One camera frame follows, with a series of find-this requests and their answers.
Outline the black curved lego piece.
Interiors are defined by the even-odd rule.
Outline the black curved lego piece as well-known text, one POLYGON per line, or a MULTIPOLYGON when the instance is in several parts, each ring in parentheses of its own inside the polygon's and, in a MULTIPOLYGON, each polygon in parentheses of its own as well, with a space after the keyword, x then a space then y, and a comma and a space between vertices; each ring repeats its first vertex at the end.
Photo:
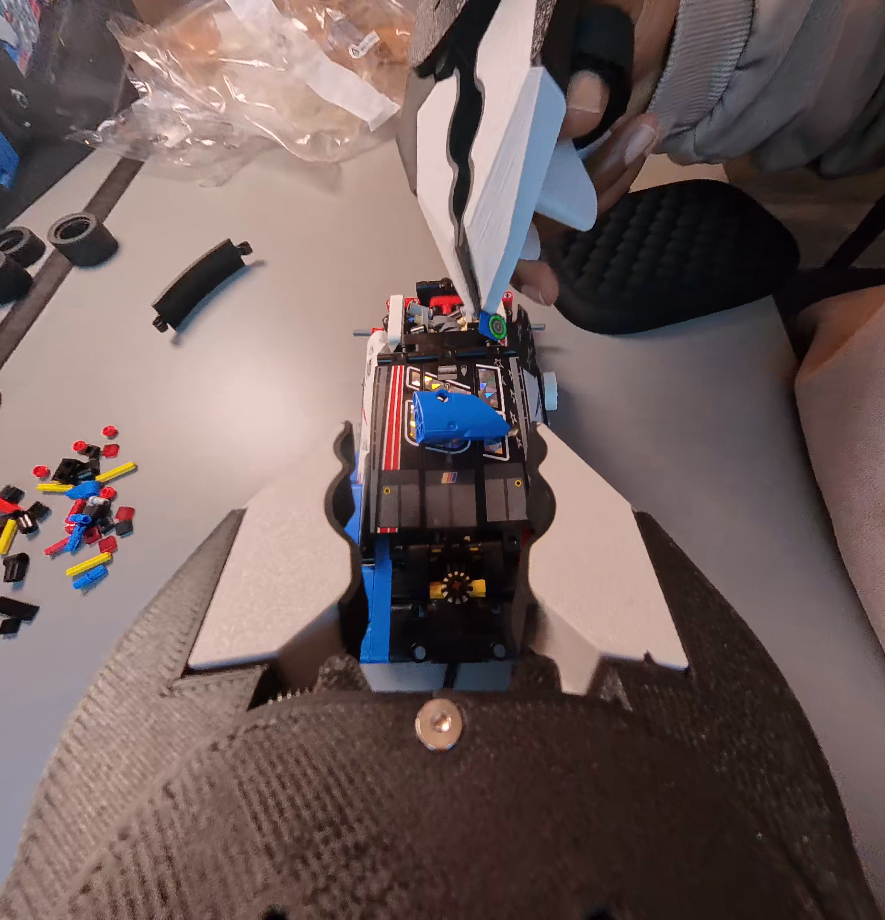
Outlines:
POLYGON ((177 330, 195 307, 237 272, 245 268, 244 258, 253 253, 249 242, 225 239, 186 268, 153 303, 154 328, 177 330))

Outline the black lego tyre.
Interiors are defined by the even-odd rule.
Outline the black lego tyre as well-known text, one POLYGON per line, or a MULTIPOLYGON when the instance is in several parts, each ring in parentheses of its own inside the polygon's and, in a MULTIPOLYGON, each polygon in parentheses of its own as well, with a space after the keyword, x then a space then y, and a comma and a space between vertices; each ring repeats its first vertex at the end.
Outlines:
POLYGON ((0 251, 0 305, 11 304, 24 298, 32 283, 30 273, 0 251))
POLYGON ((29 228, 15 225, 0 230, 0 253, 24 269, 37 263, 45 252, 45 242, 29 228))
POLYGON ((78 268, 91 268, 112 259, 118 241, 92 213, 70 213, 59 218, 47 232, 46 241, 78 268))

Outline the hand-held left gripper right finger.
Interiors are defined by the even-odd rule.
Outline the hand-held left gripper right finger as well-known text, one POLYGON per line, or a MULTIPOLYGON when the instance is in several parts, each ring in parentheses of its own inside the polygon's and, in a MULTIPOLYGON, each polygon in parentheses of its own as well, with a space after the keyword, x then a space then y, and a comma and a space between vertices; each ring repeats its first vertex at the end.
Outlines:
POLYGON ((530 547, 531 649, 582 696, 603 659, 689 666, 632 506, 545 424, 537 472, 553 512, 530 547))

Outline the clear plastic bags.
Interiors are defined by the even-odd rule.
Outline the clear plastic bags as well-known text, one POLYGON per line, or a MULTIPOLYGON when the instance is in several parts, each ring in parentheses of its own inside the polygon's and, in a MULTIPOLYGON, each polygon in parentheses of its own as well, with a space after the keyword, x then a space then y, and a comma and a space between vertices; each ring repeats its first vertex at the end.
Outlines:
POLYGON ((188 2, 108 30, 138 98, 69 139, 208 186, 270 148, 334 165, 389 139, 414 14, 392 1, 188 2))

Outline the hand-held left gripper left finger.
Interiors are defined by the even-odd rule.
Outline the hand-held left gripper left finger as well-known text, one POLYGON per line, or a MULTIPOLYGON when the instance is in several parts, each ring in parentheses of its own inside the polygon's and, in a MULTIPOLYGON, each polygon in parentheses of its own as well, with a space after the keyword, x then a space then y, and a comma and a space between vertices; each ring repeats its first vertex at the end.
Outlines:
POLYGON ((344 422, 246 503, 187 659, 191 672, 274 664, 296 690, 343 653, 340 606, 358 575, 345 506, 338 512, 333 500, 349 485, 354 447, 344 422))

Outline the blue lego vehicle with wheel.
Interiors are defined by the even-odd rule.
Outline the blue lego vehicle with wheel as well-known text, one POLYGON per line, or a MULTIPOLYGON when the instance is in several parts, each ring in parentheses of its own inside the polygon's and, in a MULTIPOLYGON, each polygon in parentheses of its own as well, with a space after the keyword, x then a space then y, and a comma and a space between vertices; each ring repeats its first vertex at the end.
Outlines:
POLYGON ((0 188, 10 190, 36 142, 70 130, 58 81, 67 2, 0 2, 0 188))

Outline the pile of small lego pieces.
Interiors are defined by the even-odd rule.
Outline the pile of small lego pieces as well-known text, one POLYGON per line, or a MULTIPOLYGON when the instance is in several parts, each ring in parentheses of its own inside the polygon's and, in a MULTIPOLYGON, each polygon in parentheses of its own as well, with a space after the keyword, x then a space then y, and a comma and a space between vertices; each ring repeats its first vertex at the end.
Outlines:
POLYGON ((39 613, 22 592, 45 527, 57 526, 58 538, 39 552, 50 561, 69 558, 64 576, 82 595, 107 579, 122 540, 133 534, 136 511, 120 498, 118 483, 138 466, 119 462, 115 426, 101 436, 103 443, 75 441, 72 455, 55 466, 34 466, 34 492, 11 484, 0 489, 0 638, 17 636, 39 613))

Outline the blue lego scoop piece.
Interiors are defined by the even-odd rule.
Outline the blue lego scoop piece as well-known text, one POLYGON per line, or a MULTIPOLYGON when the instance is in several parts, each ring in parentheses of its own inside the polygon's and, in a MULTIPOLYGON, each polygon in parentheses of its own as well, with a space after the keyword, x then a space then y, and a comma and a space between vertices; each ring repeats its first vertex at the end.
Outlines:
POLYGON ((423 446, 487 442, 506 437, 510 424, 481 397, 438 389, 413 396, 414 441, 423 446))

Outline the person's right forearm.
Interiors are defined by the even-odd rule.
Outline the person's right forearm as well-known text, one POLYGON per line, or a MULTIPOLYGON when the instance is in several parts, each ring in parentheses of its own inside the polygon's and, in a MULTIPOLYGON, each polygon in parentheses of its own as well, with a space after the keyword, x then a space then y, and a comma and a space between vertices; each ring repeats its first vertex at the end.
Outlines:
POLYGON ((649 106, 681 165, 885 167, 885 1, 683 1, 649 106))

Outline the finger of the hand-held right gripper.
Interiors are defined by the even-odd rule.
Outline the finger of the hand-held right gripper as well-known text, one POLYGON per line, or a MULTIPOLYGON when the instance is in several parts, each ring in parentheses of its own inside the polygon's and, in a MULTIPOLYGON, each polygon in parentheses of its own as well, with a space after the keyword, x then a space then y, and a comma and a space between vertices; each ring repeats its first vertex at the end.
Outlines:
POLYGON ((449 149, 449 129, 458 101, 459 77, 438 81, 416 113, 415 194, 425 222, 468 311, 478 311, 478 294, 472 288, 471 269, 464 268, 457 253, 458 219, 454 216, 452 192, 457 169, 449 149))
POLYGON ((595 223, 597 194, 570 139, 560 141, 565 92, 532 60, 536 2, 500 2, 468 66, 480 92, 471 128, 471 179, 460 216, 471 304, 495 310, 526 246, 535 213, 579 231, 595 223))

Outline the black blue toy brick car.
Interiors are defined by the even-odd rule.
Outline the black blue toy brick car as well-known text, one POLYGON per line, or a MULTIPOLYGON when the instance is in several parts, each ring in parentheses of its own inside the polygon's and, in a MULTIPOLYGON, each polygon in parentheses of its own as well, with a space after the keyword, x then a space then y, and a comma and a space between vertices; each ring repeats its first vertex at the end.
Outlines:
POLYGON ((518 651, 514 613, 529 519, 529 436, 558 407, 540 369, 534 326, 503 295, 502 342, 478 332, 448 278, 386 302, 372 328, 357 454, 358 544, 368 600, 366 664, 505 661, 518 651), (413 396, 438 389, 481 397, 510 424, 487 442, 418 445, 413 396))

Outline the person's right hand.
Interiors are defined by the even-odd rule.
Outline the person's right hand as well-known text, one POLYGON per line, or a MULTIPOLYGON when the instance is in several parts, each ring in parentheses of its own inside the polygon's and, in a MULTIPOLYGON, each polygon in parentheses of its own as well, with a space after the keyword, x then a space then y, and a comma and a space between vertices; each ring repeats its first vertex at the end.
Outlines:
MULTIPOLYGON (((586 160, 586 170, 607 213, 630 190, 648 155, 658 146, 661 131, 646 110, 662 75, 678 1, 580 2, 578 11, 612 7, 632 23, 632 90, 624 113, 603 143, 586 160)), ((609 106, 610 89, 597 74, 576 68, 567 86, 566 112, 560 138, 586 136, 597 129, 609 106)))

